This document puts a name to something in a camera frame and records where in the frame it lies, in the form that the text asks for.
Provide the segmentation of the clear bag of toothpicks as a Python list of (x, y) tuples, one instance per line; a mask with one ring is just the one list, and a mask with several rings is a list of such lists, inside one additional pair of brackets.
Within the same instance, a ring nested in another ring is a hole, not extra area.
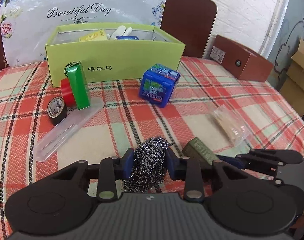
[(210, 113), (211, 119), (233, 146), (240, 146), (250, 135), (245, 121), (226, 106), (221, 105)]

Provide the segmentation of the olive green small box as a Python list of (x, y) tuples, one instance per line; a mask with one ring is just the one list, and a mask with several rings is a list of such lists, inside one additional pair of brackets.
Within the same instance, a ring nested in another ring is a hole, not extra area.
[(211, 168), (214, 160), (219, 158), (198, 137), (190, 140), (182, 149), (184, 156), (196, 159), (202, 169)]

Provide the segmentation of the steel wool scrubber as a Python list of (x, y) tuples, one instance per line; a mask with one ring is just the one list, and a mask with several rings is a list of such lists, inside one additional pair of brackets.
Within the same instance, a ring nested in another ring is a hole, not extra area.
[(122, 184), (123, 191), (146, 193), (163, 182), (166, 175), (166, 150), (171, 147), (165, 138), (151, 137), (134, 150), (134, 165), (129, 179)]

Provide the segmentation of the clear plastic tube case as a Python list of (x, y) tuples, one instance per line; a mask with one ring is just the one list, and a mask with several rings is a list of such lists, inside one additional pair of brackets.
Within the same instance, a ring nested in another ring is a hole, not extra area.
[(101, 98), (92, 98), (91, 106), (74, 110), (57, 126), (44, 135), (34, 146), (34, 160), (44, 162), (49, 159), (60, 146), (63, 146), (77, 131), (79, 131), (103, 107)]

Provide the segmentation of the black tape roll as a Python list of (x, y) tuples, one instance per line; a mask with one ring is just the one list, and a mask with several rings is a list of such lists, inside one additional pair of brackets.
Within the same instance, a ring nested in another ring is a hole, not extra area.
[(67, 106), (62, 97), (56, 96), (48, 103), (47, 115), (54, 126), (67, 117)]

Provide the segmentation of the red tape roll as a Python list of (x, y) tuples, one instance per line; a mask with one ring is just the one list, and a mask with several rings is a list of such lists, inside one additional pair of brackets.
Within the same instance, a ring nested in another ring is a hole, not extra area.
[(61, 80), (61, 94), (67, 107), (73, 107), (76, 105), (76, 101), (68, 78)]

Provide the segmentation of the blue mint gum box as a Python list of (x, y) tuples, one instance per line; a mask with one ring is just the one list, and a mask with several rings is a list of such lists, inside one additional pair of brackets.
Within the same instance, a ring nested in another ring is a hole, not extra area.
[(144, 72), (139, 96), (164, 108), (169, 102), (180, 76), (179, 72), (156, 63)]

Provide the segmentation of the green narrow carton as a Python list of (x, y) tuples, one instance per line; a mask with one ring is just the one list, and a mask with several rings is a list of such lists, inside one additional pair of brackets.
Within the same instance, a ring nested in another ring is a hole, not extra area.
[(65, 68), (65, 73), (68, 77), (78, 109), (89, 107), (91, 105), (89, 88), (81, 63), (70, 62)]

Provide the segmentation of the yellow white medicine box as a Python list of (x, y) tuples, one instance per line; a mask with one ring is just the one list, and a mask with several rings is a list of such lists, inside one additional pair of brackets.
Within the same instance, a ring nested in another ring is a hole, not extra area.
[(100, 29), (79, 38), (78, 41), (105, 41), (108, 40), (105, 30)]

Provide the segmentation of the cardboard boxes on floor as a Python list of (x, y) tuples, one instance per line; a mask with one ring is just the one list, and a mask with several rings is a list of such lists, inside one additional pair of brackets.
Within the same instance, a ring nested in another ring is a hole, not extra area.
[(279, 92), (299, 116), (304, 116), (304, 41), (302, 39), (291, 59), (287, 79)]

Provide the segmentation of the brown cardboard shoe box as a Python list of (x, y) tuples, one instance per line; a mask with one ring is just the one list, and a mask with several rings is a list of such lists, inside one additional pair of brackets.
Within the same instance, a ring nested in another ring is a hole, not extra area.
[(219, 63), (235, 78), (265, 82), (273, 64), (246, 46), (217, 35), (209, 58)]

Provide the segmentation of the lime green cardboard box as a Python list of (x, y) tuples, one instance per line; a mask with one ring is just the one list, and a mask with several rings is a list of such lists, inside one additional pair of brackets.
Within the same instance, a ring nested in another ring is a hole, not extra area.
[(177, 70), (185, 44), (153, 25), (124, 24), (137, 40), (80, 41), (98, 30), (112, 35), (120, 26), (103, 22), (58, 26), (45, 45), (53, 87), (60, 87), (72, 62), (81, 64), (88, 83), (139, 79), (156, 63)]

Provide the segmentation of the white rubber glove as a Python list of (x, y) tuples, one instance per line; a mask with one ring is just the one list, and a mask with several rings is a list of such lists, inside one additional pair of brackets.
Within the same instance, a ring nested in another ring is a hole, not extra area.
[(115, 40), (117, 36), (129, 36), (132, 33), (132, 27), (125, 27), (120, 25), (110, 36), (111, 40)]

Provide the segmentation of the floral Beautiful Day pillow bag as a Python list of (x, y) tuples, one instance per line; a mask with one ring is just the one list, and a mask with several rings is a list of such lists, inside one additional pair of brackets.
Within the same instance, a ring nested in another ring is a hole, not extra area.
[(89, 22), (160, 26), (166, 0), (0, 0), (0, 28), (9, 66), (43, 61), (59, 25)]

